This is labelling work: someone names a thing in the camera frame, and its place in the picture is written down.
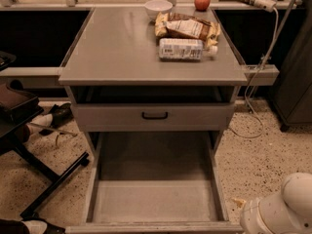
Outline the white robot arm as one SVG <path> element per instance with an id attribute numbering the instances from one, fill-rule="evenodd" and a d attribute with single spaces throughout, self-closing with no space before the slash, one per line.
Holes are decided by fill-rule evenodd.
<path id="1" fill-rule="evenodd" d="M 250 201 L 233 198 L 241 209 L 243 234 L 312 234 L 312 175 L 286 176 L 281 189 Z"/>

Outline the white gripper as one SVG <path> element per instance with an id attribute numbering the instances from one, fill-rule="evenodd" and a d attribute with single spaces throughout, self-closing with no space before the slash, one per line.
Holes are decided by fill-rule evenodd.
<path id="1" fill-rule="evenodd" d="M 239 209 L 242 209 L 240 213 L 240 225 L 244 229 L 244 233 L 258 234 L 258 200 L 253 199 L 247 202 L 244 199 L 233 198 L 232 201 Z"/>

